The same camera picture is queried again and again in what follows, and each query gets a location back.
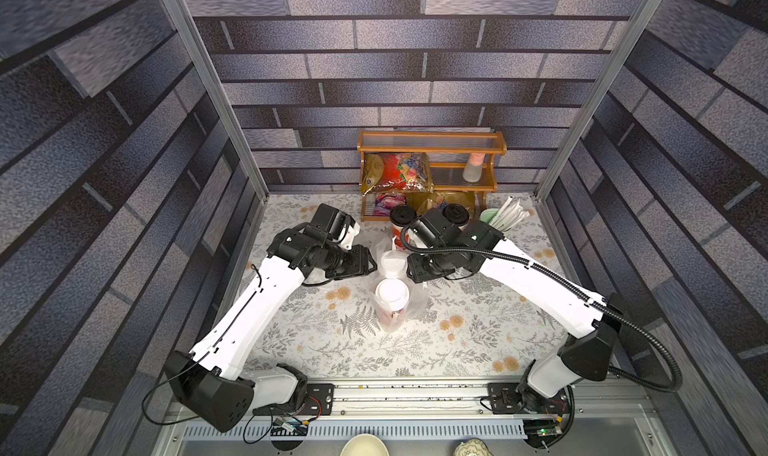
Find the translucent plastic carrier bag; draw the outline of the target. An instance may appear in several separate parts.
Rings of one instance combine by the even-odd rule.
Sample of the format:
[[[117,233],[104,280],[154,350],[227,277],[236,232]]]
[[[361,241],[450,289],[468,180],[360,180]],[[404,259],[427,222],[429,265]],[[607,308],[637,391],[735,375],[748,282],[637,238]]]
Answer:
[[[381,328],[391,333],[424,313],[428,292],[407,275],[408,253],[393,238],[376,241],[372,255],[377,269],[368,277],[368,295]]]

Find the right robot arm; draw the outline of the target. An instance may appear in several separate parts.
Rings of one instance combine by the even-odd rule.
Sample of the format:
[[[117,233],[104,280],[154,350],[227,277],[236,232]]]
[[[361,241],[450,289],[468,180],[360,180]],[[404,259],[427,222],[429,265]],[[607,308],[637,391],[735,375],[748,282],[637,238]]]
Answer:
[[[403,232],[412,252],[408,275],[414,281],[448,276],[458,269],[481,274],[525,297],[567,332],[563,344],[535,360],[516,388],[521,398],[552,399],[582,380],[603,381],[609,373],[620,325],[596,305],[605,299],[551,271],[496,228],[474,222],[412,223]]]

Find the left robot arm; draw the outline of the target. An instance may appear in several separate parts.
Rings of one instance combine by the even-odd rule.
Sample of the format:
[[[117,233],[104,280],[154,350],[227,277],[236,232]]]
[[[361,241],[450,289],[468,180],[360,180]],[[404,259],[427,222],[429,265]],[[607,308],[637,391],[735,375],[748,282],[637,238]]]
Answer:
[[[235,427],[253,407],[289,402],[299,385],[294,372],[276,367],[247,379],[241,376],[245,362],[277,310],[313,270],[323,270],[331,281],[376,270],[370,250],[354,242],[359,232],[359,224],[344,222],[330,232],[304,223],[278,233],[257,278],[225,316],[190,351],[167,358],[163,370],[176,399],[220,432]]]

